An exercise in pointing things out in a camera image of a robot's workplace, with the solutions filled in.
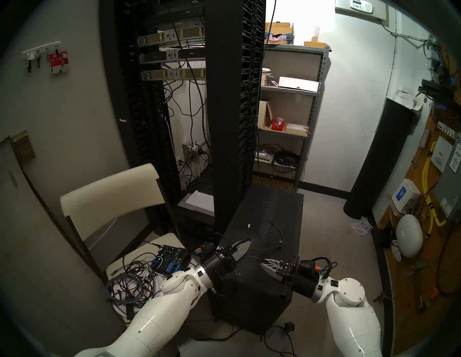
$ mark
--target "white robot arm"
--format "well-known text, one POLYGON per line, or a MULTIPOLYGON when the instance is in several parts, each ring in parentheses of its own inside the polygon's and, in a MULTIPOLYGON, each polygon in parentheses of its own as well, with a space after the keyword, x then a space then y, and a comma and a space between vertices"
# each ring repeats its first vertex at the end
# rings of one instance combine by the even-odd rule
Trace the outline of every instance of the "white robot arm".
POLYGON ((214 289, 213 282, 235 268, 250 244, 241 241, 218 248, 203 264, 170 275, 160 287, 163 295, 149 300, 114 343, 81 351, 76 357, 154 356, 176 335, 199 298, 214 289))
POLYGON ((313 260, 299 258, 294 263, 265 259, 261 267, 286 287, 315 303, 326 302, 333 339, 346 357, 380 357, 381 326, 373 307, 367 302, 365 289, 355 279, 334 280, 329 269, 323 274, 313 260))

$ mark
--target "cardboard box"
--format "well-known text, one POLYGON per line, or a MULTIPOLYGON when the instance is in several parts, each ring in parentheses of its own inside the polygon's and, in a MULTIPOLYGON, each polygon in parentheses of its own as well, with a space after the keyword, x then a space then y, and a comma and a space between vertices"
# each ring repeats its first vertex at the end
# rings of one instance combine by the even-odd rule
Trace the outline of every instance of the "cardboard box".
POLYGON ((261 86, 267 86, 269 84, 269 78, 267 74, 261 75, 261 86))
POLYGON ((297 125, 297 124, 287 123, 285 125, 285 132, 290 133, 290 134, 307 136, 307 134, 309 132, 309 127, 304 126, 304 125, 297 125))
POLYGON ((317 47, 317 48, 325 48, 325 46, 328 46, 327 43, 325 42, 317 42, 317 41, 304 41, 304 46, 306 47, 317 47))
POLYGON ((264 129, 272 124, 272 112, 268 102, 260 100, 260 109, 258 112, 258 128, 264 129))
MULTIPOLYGON (((271 26, 271 23, 270 22, 266 22, 266 31, 269 31, 269 27, 271 26)), ((276 21, 276 22, 272 22, 272 28, 274 27, 289 27, 291 28, 291 24, 289 22, 279 22, 279 21, 276 21)))
POLYGON ((288 45, 288 42, 286 40, 283 40, 283 41, 272 41, 272 40, 269 40, 269 43, 277 43, 279 45, 288 45))

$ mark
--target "gray floor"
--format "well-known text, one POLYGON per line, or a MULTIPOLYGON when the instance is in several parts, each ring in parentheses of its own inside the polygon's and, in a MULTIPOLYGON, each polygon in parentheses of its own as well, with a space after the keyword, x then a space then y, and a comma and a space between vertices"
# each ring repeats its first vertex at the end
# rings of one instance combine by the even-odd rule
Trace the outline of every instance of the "gray floor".
MULTIPOLYGON (((299 247, 301 259, 328 257, 331 261, 338 262, 331 276, 338 280, 352 277, 360 281, 381 323, 382 340, 384 308, 381 304, 372 302, 381 292, 381 278, 371 236, 360 237, 350 227, 350 224, 356 221, 344 214, 345 200, 304 190, 299 190, 299 193, 304 195, 299 247)), ((279 318, 278 324, 284 325, 287 321, 295 324, 291 338, 298 357, 341 356, 333 341, 324 304, 314 305, 307 298, 295 293, 291 304, 279 318)), ((227 323, 212 321, 206 298, 200 299, 191 311, 186 326, 190 334, 196 338, 203 338, 203 336, 222 338, 231 332, 231 326, 227 323)), ((259 343, 259 337, 242 331, 232 338, 232 342, 254 344, 259 343)), ((225 350, 229 342, 219 343, 225 350)), ((289 343, 285 341, 284 351, 289 350, 289 343)), ((169 353, 161 353, 162 357, 167 355, 169 353)), ((278 356, 269 352, 267 355, 278 356)))

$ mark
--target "metal shelf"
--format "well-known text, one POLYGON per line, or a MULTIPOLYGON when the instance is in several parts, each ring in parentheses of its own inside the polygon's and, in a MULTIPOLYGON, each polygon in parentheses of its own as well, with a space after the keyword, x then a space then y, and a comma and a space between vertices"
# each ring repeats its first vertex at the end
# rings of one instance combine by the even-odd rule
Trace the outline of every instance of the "metal shelf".
MULTIPOLYGON (((272 162, 270 162, 269 160, 264 160, 263 158, 260 158, 259 161, 260 161, 260 163, 272 165, 272 162)), ((280 167, 286 167, 287 169, 295 169, 295 167, 293 167, 293 166, 281 165, 281 164, 278 164, 276 162, 274 162, 274 165, 275 166, 280 166, 280 167)))
POLYGON ((268 51, 287 51, 287 52, 299 52, 299 53, 318 54, 318 55, 323 55, 325 52, 325 48, 295 46, 295 45, 280 45, 277 43, 267 44, 268 51))
POLYGON ((310 92, 308 90, 275 87, 275 86, 261 86, 261 90, 265 90, 268 92, 282 92, 282 93, 291 93, 291 94, 310 95, 311 97, 317 97, 319 95, 317 92, 310 92))
POLYGON ((306 135, 293 134, 293 133, 287 133, 285 130, 284 131, 272 130, 272 129, 268 128, 268 127, 264 127, 262 129, 259 128, 259 131, 262 132, 262 133, 274 133, 274 134, 278 134, 278 135, 282 135, 282 136, 289 135, 289 136, 296 136, 298 138, 303 138, 303 139, 307 138, 307 133, 306 133, 306 135))

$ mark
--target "tall black speaker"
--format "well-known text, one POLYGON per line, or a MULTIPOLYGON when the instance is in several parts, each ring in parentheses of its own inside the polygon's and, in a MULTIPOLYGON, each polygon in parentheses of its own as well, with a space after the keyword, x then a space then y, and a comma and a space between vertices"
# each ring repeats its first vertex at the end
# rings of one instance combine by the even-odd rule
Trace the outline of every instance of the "tall black speaker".
POLYGON ((414 113, 386 98, 373 142, 362 165, 344 213, 360 219, 373 208, 383 191, 414 121, 414 113))

